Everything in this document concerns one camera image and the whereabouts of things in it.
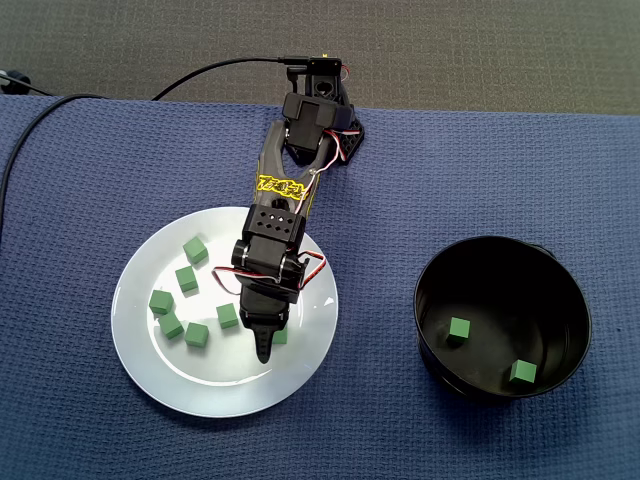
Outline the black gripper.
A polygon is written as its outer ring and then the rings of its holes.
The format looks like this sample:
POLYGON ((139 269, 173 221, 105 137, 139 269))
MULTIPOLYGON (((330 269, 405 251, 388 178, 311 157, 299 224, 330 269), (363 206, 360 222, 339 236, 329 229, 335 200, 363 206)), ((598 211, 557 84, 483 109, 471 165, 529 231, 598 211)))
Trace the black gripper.
POLYGON ((254 333, 256 356, 262 364, 271 357, 273 336, 283 330, 289 320, 290 305, 296 304, 299 292, 288 288, 263 288, 251 283, 240 293, 240 317, 254 333))

